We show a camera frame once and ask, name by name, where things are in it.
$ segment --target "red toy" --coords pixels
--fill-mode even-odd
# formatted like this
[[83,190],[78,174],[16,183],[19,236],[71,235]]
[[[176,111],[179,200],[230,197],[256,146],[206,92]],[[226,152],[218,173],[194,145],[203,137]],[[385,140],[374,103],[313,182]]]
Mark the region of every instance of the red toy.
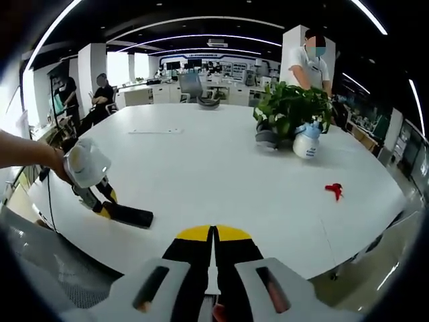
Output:
[[343,196],[343,187],[339,183],[334,183],[331,186],[324,186],[327,191],[333,191],[335,193],[336,201],[340,200],[340,196]]

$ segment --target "white table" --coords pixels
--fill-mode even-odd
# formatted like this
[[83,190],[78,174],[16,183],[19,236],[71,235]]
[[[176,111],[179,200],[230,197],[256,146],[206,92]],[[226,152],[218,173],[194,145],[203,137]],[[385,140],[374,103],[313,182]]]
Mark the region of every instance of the white table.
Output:
[[[368,246],[404,208],[405,197],[381,163],[332,126],[314,160],[255,143],[248,107],[194,104],[127,107],[85,136],[112,160],[109,180],[123,205],[154,212],[149,230],[109,221],[83,207],[51,173],[56,229],[122,273],[161,256],[183,229],[225,224],[243,229],[266,257],[312,278]],[[176,134],[129,131],[183,129]],[[343,185],[335,201],[326,184]],[[50,220],[47,180],[29,195]]]

